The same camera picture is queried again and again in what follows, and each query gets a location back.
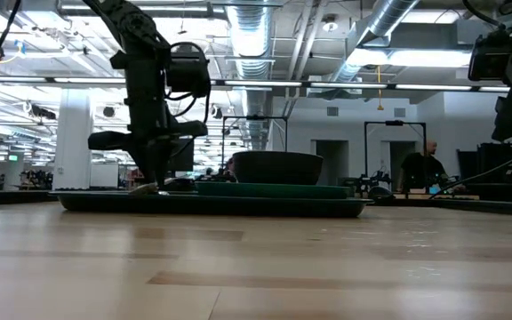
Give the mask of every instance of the white column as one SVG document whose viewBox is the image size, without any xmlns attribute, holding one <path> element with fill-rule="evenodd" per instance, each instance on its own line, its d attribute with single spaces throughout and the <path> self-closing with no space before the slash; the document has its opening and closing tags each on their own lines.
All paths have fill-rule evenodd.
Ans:
<svg viewBox="0 0 512 320">
<path fill-rule="evenodd" d="M 89 94 L 89 90 L 62 90 L 53 189 L 90 187 L 92 152 L 88 149 L 88 136 L 94 114 Z"/>
<path fill-rule="evenodd" d="M 9 153 L 8 161 L 5 163 L 4 190 L 18 190 L 16 186 L 21 184 L 21 173 L 24 167 L 23 153 Z"/>
</svg>

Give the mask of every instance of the metal frame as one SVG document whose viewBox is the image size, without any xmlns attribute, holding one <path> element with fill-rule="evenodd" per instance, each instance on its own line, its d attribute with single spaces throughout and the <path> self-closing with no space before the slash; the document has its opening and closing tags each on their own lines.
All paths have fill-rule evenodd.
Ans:
<svg viewBox="0 0 512 320">
<path fill-rule="evenodd" d="M 405 124 L 409 125 L 419 125 L 422 127 L 422 143 L 423 143 L 423 151 L 424 151 L 424 189 L 426 193 L 429 193 L 429 185 L 428 185 L 428 160 L 426 159 L 427 147 L 426 143 L 428 141 L 426 135 L 426 123 L 423 122 L 403 122 L 403 121 L 365 121 L 364 122 L 364 174 L 369 177 L 369 147 L 368 147 L 368 134 L 367 127 L 369 124 L 384 124 L 385 126 L 404 126 Z"/>
<path fill-rule="evenodd" d="M 225 134 L 227 129 L 227 120 L 229 119 L 244 119 L 244 120 L 284 120 L 285 131 L 284 131 L 284 152 L 288 152 L 288 117 L 287 116 L 224 116 L 222 117 L 222 146 L 220 155 L 220 165 L 224 165 L 224 145 L 225 145 Z"/>
</svg>

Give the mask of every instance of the green tray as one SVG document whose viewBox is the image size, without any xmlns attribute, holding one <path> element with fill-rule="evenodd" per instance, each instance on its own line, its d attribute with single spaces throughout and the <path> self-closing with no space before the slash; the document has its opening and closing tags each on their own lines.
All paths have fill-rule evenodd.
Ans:
<svg viewBox="0 0 512 320">
<path fill-rule="evenodd" d="M 196 182 L 200 196 L 243 196 L 284 199 L 346 199 L 350 188 L 264 183 Z"/>
</svg>

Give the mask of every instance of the doorway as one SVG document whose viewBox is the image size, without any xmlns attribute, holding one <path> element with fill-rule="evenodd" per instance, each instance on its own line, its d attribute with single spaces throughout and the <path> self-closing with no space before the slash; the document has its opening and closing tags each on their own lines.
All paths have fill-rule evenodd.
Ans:
<svg viewBox="0 0 512 320">
<path fill-rule="evenodd" d="M 415 141 L 390 141 L 390 179 L 392 179 L 392 191 L 398 188 L 400 167 L 405 158 L 416 152 Z"/>
<path fill-rule="evenodd" d="M 324 159 L 317 185 L 337 186 L 339 178 L 348 176 L 348 141 L 314 140 L 316 155 Z"/>
</svg>

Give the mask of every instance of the silver ventilation duct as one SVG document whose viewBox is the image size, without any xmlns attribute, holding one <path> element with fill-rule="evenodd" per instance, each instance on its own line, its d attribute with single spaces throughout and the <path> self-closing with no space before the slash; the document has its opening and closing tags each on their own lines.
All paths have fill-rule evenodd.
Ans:
<svg viewBox="0 0 512 320">
<path fill-rule="evenodd" d="M 414 8 L 420 0 L 379 0 L 372 9 L 372 14 L 363 20 L 358 21 L 349 32 L 348 52 L 349 57 L 359 44 L 366 44 L 380 37 L 389 37 L 392 31 L 404 19 L 406 14 Z M 347 64 L 348 58 L 343 61 L 337 72 L 332 75 L 330 81 L 350 82 L 359 72 L 362 66 Z"/>
<path fill-rule="evenodd" d="M 269 7 L 229 6 L 230 41 L 235 55 L 240 57 L 266 57 L 269 55 L 272 9 Z M 245 80 L 268 79 L 269 63 L 260 60 L 238 60 L 238 76 Z M 246 116 L 269 116 L 271 94 L 265 91 L 243 92 L 243 109 Z M 248 121 L 248 133 L 252 148 L 266 148 L 268 122 Z"/>
</svg>

